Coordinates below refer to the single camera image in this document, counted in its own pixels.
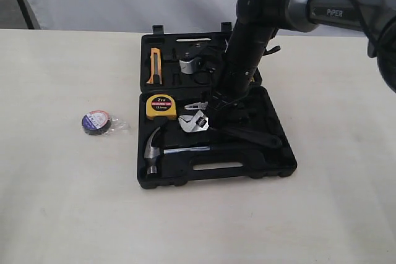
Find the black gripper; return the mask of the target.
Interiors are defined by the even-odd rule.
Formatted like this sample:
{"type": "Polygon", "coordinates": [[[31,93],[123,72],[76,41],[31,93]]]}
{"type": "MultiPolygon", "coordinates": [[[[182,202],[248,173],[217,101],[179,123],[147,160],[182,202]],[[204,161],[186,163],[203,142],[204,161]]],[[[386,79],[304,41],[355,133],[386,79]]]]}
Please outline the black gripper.
{"type": "Polygon", "coordinates": [[[202,99],[207,103],[204,114],[210,122],[239,122],[249,119],[249,112],[243,100],[250,88],[240,95],[224,95],[211,88],[202,92],[202,99]]]}

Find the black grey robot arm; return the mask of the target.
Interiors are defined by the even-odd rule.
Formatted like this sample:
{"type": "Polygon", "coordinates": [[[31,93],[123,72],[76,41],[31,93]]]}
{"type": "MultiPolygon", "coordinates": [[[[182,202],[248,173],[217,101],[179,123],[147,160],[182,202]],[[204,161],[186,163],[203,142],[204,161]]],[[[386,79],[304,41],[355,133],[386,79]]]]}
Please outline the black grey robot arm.
{"type": "Polygon", "coordinates": [[[205,114],[212,126],[248,92],[267,45],[279,29],[309,33],[319,25],[362,32],[368,56],[395,90],[395,0],[237,0],[236,23],[205,114]]]}

